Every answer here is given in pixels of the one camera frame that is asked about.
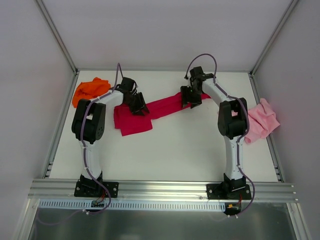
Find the red t shirt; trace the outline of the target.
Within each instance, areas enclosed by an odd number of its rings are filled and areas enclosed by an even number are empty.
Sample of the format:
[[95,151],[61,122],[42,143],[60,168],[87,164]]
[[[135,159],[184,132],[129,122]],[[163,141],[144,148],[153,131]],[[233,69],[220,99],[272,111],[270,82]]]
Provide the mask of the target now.
[[121,135],[129,136],[147,132],[153,129],[152,121],[177,113],[191,104],[182,106],[182,95],[175,95],[159,99],[146,104],[149,113],[146,115],[133,115],[125,104],[116,106],[113,110],[114,128],[120,130]]

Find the pink t shirt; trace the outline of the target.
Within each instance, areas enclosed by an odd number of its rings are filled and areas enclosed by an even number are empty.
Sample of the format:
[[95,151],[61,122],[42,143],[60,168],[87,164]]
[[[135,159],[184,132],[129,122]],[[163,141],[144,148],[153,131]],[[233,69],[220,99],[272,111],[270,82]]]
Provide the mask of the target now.
[[249,145],[260,139],[266,139],[281,124],[277,115],[265,98],[248,110],[249,132],[244,141]]

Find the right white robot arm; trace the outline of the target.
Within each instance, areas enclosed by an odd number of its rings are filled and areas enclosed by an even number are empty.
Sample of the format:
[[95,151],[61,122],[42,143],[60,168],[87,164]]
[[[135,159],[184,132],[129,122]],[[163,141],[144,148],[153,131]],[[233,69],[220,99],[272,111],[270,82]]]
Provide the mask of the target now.
[[212,190],[219,199],[232,199],[246,188],[247,177],[243,172],[243,142],[250,128],[247,102],[244,98],[229,95],[218,83],[213,73],[190,71],[188,86],[180,88],[181,106],[191,108],[202,104],[207,94],[218,106],[217,127],[224,138],[226,168],[223,181]]

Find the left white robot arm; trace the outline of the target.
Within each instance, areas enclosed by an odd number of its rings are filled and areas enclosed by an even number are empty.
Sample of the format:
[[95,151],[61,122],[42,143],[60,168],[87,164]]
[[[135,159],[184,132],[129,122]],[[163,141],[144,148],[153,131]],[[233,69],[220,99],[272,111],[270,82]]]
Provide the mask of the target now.
[[108,182],[103,181],[103,170],[99,156],[99,140],[105,131],[107,107],[125,104],[134,116],[149,113],[143,94],[136,90],[121,88],[109,90],[93,99],[81,99],[78,102],[71,131],[79,141],[83,162],[82,173],[76,182],[75,197],[100,197],[108,190],[109,197],[115,198]]

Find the orange t shirt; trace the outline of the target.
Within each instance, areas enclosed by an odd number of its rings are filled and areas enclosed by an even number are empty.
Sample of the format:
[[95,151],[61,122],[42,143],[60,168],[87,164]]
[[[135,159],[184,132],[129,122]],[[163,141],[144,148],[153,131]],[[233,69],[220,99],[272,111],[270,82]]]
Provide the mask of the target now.
[[72,106],[77,108],[81,99],[95,99],[103,94],[106,94],[110,89],[111,84],[109,81],[99,77],[95,77],[92,81],[81,82],[74,92],[71,101]]

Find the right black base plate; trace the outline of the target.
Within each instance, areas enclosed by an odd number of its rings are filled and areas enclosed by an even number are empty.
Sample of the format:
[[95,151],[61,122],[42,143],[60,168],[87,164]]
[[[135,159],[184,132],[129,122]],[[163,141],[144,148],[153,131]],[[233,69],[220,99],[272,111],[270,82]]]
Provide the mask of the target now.
[[244,188],[230,191],[223,188],[223,183],[208,183],[206,185],[206,194],[209,200],[251,200],[252,194],[250,186],[247,184]]

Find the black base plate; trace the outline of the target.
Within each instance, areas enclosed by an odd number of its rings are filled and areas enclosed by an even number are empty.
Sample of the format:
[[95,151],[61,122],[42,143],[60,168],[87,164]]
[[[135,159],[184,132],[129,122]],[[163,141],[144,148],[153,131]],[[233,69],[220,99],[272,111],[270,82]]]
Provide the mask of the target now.
[[105,196],[108,197],[109,194],[105,190],[107,189],[110,193],[111,198],[118,197],[118,182],[103,181],[101,182],[101,184],[104,187],[102,187],[100,184],[96,183],[92,179],[89,179],[88,181],[78,180],[76,182],[73,195],[78,198],[99,198],[102,197],[103,194],[105,194]]
[[208,183],[206,185],[206,194],[209,200],[251,200],[252,194],[250,186],[247,184],[244,188],[230,191],[223,188],[223,183]]

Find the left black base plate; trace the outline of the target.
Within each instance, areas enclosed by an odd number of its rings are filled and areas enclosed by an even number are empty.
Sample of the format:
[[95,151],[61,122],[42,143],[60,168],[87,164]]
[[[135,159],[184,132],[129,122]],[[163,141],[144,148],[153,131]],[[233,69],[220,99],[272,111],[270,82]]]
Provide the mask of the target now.
[[111,198],[118,197],[118,182],[103,181],[101,182],[101,184],[104,187],[102,187],[100,184],[96,183],[92,179],[89,179],[88,181],[78,180],[76,182],[73,195],[78,198],[99,198],[102,197],[103,194],[105,194],[105,196],[108,197],[109,194],[105,190],[107,189],[110,193]]

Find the left aluminium frame post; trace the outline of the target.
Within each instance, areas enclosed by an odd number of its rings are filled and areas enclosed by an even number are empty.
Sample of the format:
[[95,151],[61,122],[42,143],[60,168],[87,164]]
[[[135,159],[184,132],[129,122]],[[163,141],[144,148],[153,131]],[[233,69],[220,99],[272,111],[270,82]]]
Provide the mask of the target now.
[[36,4],[40,14],[42,15],[44,21],[46,22],[46,25],[49,29],[49,31],[51,32],[55,42],[57,43],[60,51],[62,52],[62,55],[64,56],[68,66],[70,67],[71,71],[73,72],[74,75],[77,74],[78,69],[69,53],[69,51],[67,50],[67,47],[53,21],[53,18],[51,17],[51,14],[48,10],[48,8],[46,7],[46,4],[43,0],[34,0],[34,3]]

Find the aluminium frame post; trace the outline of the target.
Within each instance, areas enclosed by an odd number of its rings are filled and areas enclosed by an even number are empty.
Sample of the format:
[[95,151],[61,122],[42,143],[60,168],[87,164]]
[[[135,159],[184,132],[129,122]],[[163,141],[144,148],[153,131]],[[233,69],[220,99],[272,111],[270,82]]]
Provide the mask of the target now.
[[294,12],[294,10],[295,10],[295,8],[296,8],[296,6],[298,5],[299,2],[300,2],[300,0],[291,0],[289,2],[289,5],[287,6],[287,8],[285,9],[284,13],[282,14],[280,20],[278,21],[275,29],[272,32],[270,38],[266,42],[262,52],[260,53],[257,61],[255,62],[253,68],[250,70],[249,74],[251,76],[253,76],[258,71],[260,65],[262,64],[263,60],[267,56],[268,52],[271,50],[271,48],[272,48],[274,42],[276,41],[278,35],[282,31],[283,27],[287,23],[288,19],[290,18],[290,16]]
[[46,25],[49,29],[49,31],[51,32],[55,42],[57,43],[60,51],[62,52],[62,55],[64,56],[68,66],[70,67],[71,71],[73,72],[74,75],[77,74],[78,69],[69,53],[69,51],[67,50],[67,47],[53,21],[53,18],[51,17],[51,14],[48,10],[48,8],[46,7],[46,4],[43,0],[34,0],[34,3],[36,4],[40,14],[42,15],[44,21],[46,22]]

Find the right aluminium frame post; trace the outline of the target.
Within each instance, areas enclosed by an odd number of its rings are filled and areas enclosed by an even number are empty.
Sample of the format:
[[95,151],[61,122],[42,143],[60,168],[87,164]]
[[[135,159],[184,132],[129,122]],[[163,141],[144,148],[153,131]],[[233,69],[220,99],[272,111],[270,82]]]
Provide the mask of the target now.
[[258,71],[260,65],[262,64],[263,60],[267,56],[268,52],[271,50],[271,48],[272,48],[274,42],[276,41],[278,35],[282,31],[283,27],[287,23],[288,19],[290,18],[290,16],[294,12],[294,10],[295,10],[295,8],[296,8],[296,6],[298,5],[299,2],[300,2],[300,0],[291,0],[289,2],[289,5],[287,6],[287,8],[285,9],[284,13],[282,14],[280,20],[278,21],[275,29],[272,32],[270,38],[266,42],[262,52],[260,53],[257,61],[255,62],[253,68],[250,70],[249,74],[251,76],[253,76]]

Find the aluminium mounting rail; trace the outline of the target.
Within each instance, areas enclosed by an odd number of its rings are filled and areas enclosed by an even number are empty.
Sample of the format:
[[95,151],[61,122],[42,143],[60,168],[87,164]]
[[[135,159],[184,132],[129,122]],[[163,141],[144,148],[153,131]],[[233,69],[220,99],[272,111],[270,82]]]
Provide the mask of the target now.
[[[118,180],[117,200],[133,201],[207,201],[206,181]],[[75,179],[35,179],[27,194],[29,199],[74,199]],[[298,203],[292,183],[256,182],[251,196],[261,203]]]

